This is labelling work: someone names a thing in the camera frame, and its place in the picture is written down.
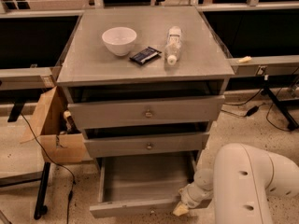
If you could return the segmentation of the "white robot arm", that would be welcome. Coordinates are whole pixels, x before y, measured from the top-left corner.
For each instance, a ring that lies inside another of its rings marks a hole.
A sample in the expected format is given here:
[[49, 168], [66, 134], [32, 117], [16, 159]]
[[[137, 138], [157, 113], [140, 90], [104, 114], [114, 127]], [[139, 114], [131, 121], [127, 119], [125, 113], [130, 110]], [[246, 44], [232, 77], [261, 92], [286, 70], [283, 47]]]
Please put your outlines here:
[[244, 144], [218, 151], [214, 167], [195, 172], [179, 191], [173, 214], [182, 216], [213, 198], [215, 224], [273, 224], [267, 197], [299, 193], [299, 167], [292, 160]]

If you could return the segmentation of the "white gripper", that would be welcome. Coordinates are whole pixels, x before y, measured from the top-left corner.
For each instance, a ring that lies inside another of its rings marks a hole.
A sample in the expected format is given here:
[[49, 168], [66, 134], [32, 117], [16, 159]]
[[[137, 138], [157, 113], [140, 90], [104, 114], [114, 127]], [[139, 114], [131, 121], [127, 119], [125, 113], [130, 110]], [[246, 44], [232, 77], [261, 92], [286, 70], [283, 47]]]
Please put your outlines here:
[[189, 209], [207, 208], [213, 197], [213, 190], [206, 190], [194, 183], [179, 189], [178, 193], [181, 201], [173, 210], [173, 214], [177, 217], [187, 214]]

